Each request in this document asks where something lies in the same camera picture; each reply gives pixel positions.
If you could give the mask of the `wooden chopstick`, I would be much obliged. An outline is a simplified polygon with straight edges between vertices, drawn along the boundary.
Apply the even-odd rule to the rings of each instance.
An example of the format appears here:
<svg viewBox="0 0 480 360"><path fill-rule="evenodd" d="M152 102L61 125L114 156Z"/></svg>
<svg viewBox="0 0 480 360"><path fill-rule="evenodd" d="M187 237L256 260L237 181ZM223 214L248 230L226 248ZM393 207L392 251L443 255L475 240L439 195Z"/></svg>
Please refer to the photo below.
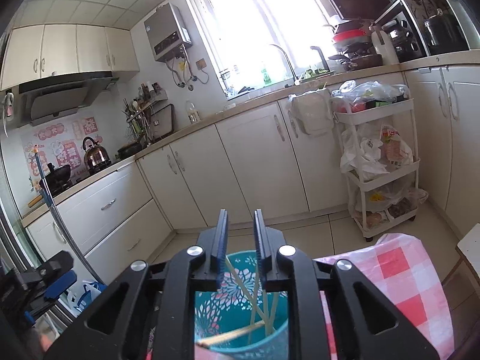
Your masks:
<svg viewBox="0 0 480 360"><path fill-rule="evenodd" d="M270 336L273 332L273 323L276 318L277 308L278 308L278 298L279 293L275 292L272 296L272 305L269 312L265 312L265 315L268 317L267 322L265 323L265 336Z"/></svg>
<svg viewBox="0 0 480 360"><path fill-rule="evenodd" d="M238 329L228 331L216 336L210 336L210 337L199 339L195 342L195 344L205 348L209 348L211 346L219 345L228 341L233 341L235 339L238 339L241 336L248 335L257 329L262 328L264 325L265 325L265 322L263 320L260 320L244 328L238 328Z"/></svg>
<svg viewBox="0 0 480 360"><path fill-rule="evenodd" d="M226 267L228 267L230 274L233 276L234 281L236 284L240 287L241 291L247 298L247 300L251 304L251 313L250 313L250 325L253 325L255 322L255 317L258 314L262 321L264 322L264 327L265 327L265 336L269 336L271 334L271 326L269 322L269 316L264 313L259 307L257 303L257 295L258 295L258 285L260 284L260 281L258 277L256 277L256 282L254 283L254 291L253 294L248 291L247 287L245 286L243 280L240 278L239 274L235 271L235 268L233 267L233 264L230 262L229 258L225 259L225 264Z"/></svg>

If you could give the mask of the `white rolling kitchen cart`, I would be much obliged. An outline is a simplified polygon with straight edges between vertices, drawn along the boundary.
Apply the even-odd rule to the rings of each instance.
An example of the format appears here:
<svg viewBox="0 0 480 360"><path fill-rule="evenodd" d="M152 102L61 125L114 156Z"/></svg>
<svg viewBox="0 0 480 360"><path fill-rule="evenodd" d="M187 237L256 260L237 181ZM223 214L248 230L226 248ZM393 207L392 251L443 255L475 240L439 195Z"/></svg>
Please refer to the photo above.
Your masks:
<svg viewBox="0 0 480 360"><path fill-rule="evenodd" d="M414 220L429 194L419 186L418 141L407 142L396 116L407 116L416 135L414 103L406 85L344 82L330 100L342 151L348 211L366 242Z"/></svg>

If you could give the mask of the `kitchen faucet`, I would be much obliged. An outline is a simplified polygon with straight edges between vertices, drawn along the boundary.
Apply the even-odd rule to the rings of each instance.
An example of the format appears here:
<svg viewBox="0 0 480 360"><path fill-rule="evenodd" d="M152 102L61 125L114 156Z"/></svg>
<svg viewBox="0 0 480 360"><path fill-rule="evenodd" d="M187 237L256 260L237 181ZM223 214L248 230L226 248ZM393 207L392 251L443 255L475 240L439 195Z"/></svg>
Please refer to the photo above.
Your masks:
<svg viewBox="0 0 480 360"><path fill-rule="evenodd" d="M300 85L300 79L299 79L299 77L297 76L297 74L296 74L296 72L295 72L295 69L294 69L294 67L293 67L293 64L292 64L292 62L290 61L287 53L284 51L284 49L282 49L282 48L281 48L279 45L277 45L277 44L272 44L272 47L275 47L276 49L278 49L278 50L282 53L282 55L283 55L283 57L284 57L284 59L285 59L285 61L286 61L286 63L287 63L287 66L288 66L288 68L289 68L289 70L290 70L290 72L291 72L292 80L293 80L293 85L294 85L294 86L299 86L299 85Z"/></svg>

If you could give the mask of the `teal perforated plastic basket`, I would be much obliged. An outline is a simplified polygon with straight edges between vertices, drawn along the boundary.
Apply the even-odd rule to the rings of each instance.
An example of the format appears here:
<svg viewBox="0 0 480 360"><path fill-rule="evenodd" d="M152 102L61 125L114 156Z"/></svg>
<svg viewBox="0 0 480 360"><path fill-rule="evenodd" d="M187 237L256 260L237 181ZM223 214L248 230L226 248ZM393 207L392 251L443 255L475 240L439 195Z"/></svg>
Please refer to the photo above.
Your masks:
<svg viewBox="0 0 480 360"><path fill-rule="evenodd" d="M228 256L235 271L243 280L251 295L257 277L256 252L253 250L231 253ZM274 292L257 287L258 307L269 312ZM224 271L224 279L215 292L197 292L194 311L194 338L216 336L250 325L251 303L236 284L229 269ZM262 320L257 314L255 322ZM238 339L209 347L210 350L230 356L233 359L288 359L288 300L286 292L279 292L277 313L273 332L265 336L265 327Z"/></svg>

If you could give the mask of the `black wok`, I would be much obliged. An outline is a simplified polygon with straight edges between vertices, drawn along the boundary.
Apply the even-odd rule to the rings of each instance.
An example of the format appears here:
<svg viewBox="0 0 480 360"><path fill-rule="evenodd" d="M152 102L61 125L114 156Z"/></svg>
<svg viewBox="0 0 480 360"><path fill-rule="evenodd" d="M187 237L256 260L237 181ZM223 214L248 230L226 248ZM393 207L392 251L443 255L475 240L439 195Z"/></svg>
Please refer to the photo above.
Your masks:
<svg viewBox="0 0 480 360"><path fill-rule="evenodd" d="M47 167L49 173L45 176L45 180L53 197L58 196L73 186L70 164L55 167L52 163L48 163Z"/></svg>

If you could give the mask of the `copper kettle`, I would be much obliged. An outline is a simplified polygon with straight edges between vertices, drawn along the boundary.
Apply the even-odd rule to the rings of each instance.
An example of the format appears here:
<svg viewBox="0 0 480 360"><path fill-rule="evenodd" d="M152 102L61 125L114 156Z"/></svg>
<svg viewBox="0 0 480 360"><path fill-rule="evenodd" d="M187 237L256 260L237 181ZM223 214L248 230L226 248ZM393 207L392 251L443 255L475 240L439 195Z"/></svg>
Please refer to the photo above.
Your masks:
<svg viewBox="0 0 480 360"><path fill-rule="evenodd" d="M89 174L95 174L112 165L106 149L90 136L84 138L82 148L85 152L84 163Z"/></svg>

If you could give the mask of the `red checkered plastic tablecloth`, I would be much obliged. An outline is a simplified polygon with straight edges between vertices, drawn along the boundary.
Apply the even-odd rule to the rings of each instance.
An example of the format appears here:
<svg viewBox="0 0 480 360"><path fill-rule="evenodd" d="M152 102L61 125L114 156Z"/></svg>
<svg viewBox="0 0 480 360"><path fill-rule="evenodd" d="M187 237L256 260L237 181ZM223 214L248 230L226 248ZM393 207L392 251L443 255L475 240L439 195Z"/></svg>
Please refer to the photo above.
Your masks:
<svg viewBox="0 0 480 360"><path fill-rule="evenodd" d="M386 233L373 246L318 258L333 264L351 261L435 347L441 359L454 352L448 301L422 241L402 233Z"/></svg>

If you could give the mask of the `clear plastic bottle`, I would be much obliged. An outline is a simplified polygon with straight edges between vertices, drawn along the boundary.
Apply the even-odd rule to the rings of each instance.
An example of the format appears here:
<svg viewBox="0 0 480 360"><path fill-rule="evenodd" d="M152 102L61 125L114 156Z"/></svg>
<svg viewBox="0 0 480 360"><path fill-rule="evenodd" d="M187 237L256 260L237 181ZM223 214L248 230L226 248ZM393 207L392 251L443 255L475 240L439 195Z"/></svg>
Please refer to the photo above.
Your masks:
<svg viewBox="0 0 480 360"><path fill-rule="evenodd" d="M201 120L199 112L196 106L191 101L185 102L185 109L187 112L187 116L189 117L190 123L193 125Z"/></svg>

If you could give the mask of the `utensil drying rack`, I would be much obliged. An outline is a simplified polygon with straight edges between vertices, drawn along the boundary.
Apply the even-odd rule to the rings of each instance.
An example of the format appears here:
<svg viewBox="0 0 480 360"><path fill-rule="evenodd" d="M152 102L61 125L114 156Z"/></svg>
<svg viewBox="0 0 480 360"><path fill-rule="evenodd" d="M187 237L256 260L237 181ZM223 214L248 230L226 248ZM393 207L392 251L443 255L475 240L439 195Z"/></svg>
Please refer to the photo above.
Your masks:
<svg viewBox="0 0 480 360"><path fill-rule="evenodd" d="M126 123L135 141L144 147L153 144L160 139L160 135L154 132L155 107L161 102L166 102L168 95L166 90L159 83L141 83L138 87L138 94L133 100L123 99L123 113L126 116Z"/></svg>

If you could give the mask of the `range hood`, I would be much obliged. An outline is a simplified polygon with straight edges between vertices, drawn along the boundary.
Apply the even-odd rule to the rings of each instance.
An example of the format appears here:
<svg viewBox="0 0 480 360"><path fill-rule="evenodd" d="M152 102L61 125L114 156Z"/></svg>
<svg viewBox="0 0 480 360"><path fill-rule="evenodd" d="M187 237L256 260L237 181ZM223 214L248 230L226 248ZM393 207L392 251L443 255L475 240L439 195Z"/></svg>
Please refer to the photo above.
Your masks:
<svg viewBox="0 0 480 360"><path fill-rule="evenodd" d="M89 107L118 81L111 72L84 72L49 76L18 85L12 128L42 125Z"/></svg>

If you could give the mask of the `white stool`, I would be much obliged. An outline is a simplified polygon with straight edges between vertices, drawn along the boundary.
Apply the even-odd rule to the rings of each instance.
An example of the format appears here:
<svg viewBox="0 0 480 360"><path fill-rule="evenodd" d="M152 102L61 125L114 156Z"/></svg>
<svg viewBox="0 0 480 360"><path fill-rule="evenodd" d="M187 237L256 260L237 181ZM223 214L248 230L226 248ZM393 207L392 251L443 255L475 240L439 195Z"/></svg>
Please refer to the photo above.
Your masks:
<svg viewBox="0 0 480 360"><path fill-rule="evenodd" d="M454 265L453 269L448 272L443 279L442 285L450 281L450 278L456 274L458 268L465 264L468 268L468 278L473 285L475 293L479 295L479 273L480 273L480 224L477 223L470 229L470 231L458 242L456 245L456 252L459 259Z"/></svg>

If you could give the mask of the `wall gas water heater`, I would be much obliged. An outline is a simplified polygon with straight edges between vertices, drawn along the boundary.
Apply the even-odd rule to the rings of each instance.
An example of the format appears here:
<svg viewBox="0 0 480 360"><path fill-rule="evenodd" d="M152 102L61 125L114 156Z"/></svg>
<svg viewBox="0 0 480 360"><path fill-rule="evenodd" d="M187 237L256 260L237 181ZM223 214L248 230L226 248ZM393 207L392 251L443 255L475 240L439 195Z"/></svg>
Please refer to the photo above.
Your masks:
<svg viewBox="0 0 480 360"><path fill-rule="evenodd" d="M192 46L180 10L170 2L158 7L145 20L144 27L156 62L164 63L179 58L183 49Z"/></svg>

